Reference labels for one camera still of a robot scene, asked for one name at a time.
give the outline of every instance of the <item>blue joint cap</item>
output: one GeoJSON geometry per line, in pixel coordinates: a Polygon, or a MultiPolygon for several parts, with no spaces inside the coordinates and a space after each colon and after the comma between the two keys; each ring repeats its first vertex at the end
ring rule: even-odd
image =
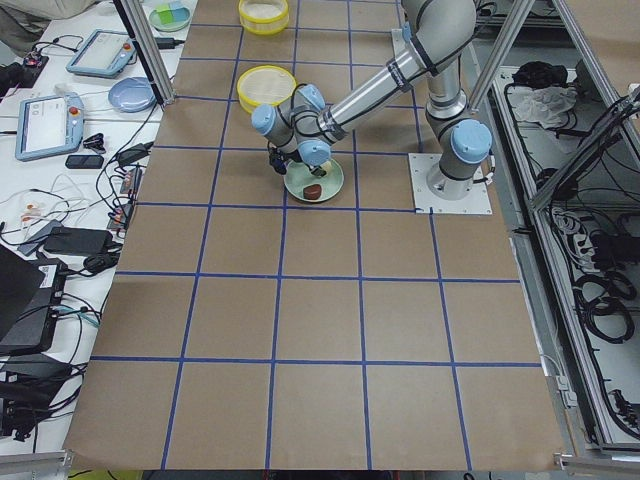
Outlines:
{"type": "Polygon", "coordinates": [[[491,151],[491,131],[477,120],[463,120],[453,127],[451,148],[456,156],[469,165],[477,165],[491,151]]]}
{"type": "Polygon", "coordinates": [[[322,140],[306,140],[298,145],[302,161],[312,167],[319,167],[331,159],[331,147],[322,140]]]}
{"type": "Polygon", "coordinates": [[[305,85],[300,89],[300,94],[318,111],[322,110],[326,105],[324,97],[315,85],[305,85]]]}
{"type": "Polygon", "coordinates": [[[260,135],[267,135],[276,123],[276,109],[267,103],[258,105],[251,114],[251,125],[260,135]]]}
{"type": "Polygon", "coordinates": [[[411,41],[411,25],[409,25],[409,22],[404,22],[402,26],[402,38],[404,38],[405,43],[411,41]]]}

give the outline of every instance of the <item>yellow bowl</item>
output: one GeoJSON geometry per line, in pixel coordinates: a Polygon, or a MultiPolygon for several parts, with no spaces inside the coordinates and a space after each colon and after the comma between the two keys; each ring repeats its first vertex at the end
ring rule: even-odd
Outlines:
{"type": "Polygon", "coordinates": [[[256,35],[275,35],[289,25],[287,0],[240,0],[240,24],[256,35]]]}
{"type": "Polygon", "coordinates": [[[284,68],[275,65],[254,67],[236,82],[240,106],[247,113],[263,103],[278,105],[291,96],[296,88],[296,79],[284,68]]]}

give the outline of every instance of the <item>green plate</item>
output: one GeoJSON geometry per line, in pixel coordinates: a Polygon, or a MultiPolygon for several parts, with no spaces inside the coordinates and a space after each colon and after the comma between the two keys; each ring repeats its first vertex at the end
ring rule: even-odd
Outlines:
{"type": "Polygon", "coordinates": [[[344,183],[344,173],[340,164],[331,159],[331,165],[333,169],[324,177],[318,178],[311,175],[309,168],[304,163],[291,162],[287,167],[287,174],[284,176],[284,186],[291,195],[302,202],[326,202],[338,194],[344,183]],[[302,190],[315,183],[322,186],[322,195],[318,200],[307,200],[304,198],[302,190]]]}
{"type": "Polygon", "coordinates": [[[189,25],[191,21],[191,11],[187,7],[182,7],[180,10],[186,10],[189,14],[189,17],[186,20],[181,22],[171,22],[171,23],[162,23],[160,21],[160,15],[155,10],[152,10],[149,14],[149,22],[153,25],[153,28],[159,30],[161,32],[177,32],[178,30],[182,30],[184,27],[189,25]]]}

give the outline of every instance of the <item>person's arm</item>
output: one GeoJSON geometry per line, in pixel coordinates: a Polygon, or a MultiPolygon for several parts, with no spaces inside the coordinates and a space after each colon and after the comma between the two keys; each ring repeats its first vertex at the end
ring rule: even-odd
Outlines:
{"type": "Polygon", "coordinates": [[[0,0],[0,6],[15,8],[47,20],[73,17],[94,3],[95,0],[0,0]]]}

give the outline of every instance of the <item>person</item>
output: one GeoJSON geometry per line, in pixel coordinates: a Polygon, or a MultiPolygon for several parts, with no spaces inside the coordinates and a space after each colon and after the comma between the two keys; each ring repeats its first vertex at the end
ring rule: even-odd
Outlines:
{"type": "Polygon", "coordinates": [[[96,0],[0,0],[0,41],[24,57],[51,20],[84,12],[96,0]]]}

